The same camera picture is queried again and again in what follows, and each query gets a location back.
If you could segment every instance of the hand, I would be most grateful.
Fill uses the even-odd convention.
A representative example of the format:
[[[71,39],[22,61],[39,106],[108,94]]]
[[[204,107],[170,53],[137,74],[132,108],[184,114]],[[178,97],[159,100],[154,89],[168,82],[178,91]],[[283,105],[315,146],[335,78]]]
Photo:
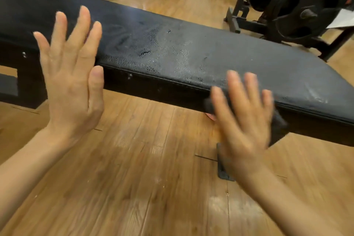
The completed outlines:
[[[95,128],[103,113],[103,68],[94,66],[102,26],[95,22],[90,31],[90,12],[84,6],[66,41],[67,25],[65,14],[57,12],[50,45],[41,33],[33,35],[48,94],[47,128],[73,145]]]
[[[255,74],[245,74],[246,89],[235,71],[228,71],[227,81],[236,117],[222,90],[211,90],[223,137],[219,156],[227,172],[242,185],[262,168],[261,154],[269,144],[274,102],[272,92],[267,90],[262,91],[261,101]]]

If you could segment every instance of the forearm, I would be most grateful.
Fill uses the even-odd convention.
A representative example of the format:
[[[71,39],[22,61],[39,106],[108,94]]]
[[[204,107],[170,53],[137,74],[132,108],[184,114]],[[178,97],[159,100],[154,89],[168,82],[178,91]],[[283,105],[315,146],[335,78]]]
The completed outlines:
[[[342,236],[267,168],[254,175],[251,181],[244,182],[243,186],[285,235]]]
[[[69,140],[53,136],[45,128],[0,165],[0,231],[69,146]]]

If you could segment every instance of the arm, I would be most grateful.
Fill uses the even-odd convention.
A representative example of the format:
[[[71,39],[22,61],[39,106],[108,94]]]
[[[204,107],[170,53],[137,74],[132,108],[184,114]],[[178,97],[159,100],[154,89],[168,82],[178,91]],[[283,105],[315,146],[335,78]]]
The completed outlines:
[[[287,236],[341,236],[326,220],[299,200],[262,162],[270,139],[274,102],[270,91],[259,95],[257,78],[228,72],[234,116],[223,92],[213,87],[211,98],[223,136],[219,155],[227,172]]]
[[[34,33],[50,120],[46,128],[0,165],[0,231],[48,169],[101,118],[103,68],[94,67],[94,63],[102,27],[96,22],[90,31],[90,24],[88,9],[81,7],[67,41],[67,19],[61,12],[56,14],[51,45],[41,33]]]

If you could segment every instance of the gym bench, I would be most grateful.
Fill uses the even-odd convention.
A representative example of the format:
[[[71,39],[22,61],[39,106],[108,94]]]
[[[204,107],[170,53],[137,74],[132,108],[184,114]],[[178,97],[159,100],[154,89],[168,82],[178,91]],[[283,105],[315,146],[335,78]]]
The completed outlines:
[[[36,108],[46,99],[33,31],[51,37],[55,13],[75,26],[79,7],[100,21],[96,64],[105,88],[197,111],[213,85],[225,88],[226,71],[258,75],[272,90],[288,132],[354,146],[354,88],[318,57],[297,48],[154,14],[104,0],[0,0],[0,101]]]

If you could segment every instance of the person's left hand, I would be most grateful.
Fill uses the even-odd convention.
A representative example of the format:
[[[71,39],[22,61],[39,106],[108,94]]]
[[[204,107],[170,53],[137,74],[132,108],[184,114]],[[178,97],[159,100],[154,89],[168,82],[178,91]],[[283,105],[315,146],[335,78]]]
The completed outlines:
[[[66,41],[67,25],[65,14],[57,12],[50,45],[41,33],[33,35],[48,93],[47,128],[73,145],[95,128],[104,109],[103,68],[94,66],[102,26],[95,22],[90,31],[90,12],[85,6],[80,8],[77,24]]]

